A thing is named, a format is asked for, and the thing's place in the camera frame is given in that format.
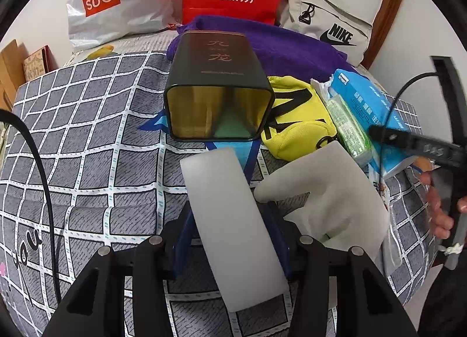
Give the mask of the person's right hand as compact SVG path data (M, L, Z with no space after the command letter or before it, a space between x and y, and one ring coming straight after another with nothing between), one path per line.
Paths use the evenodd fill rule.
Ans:
M446 240L454 226L454 219L442 210L441 197L435 187L430 172L423 172L419 181L428 186L427 202L429 206L429 225L435 237Z

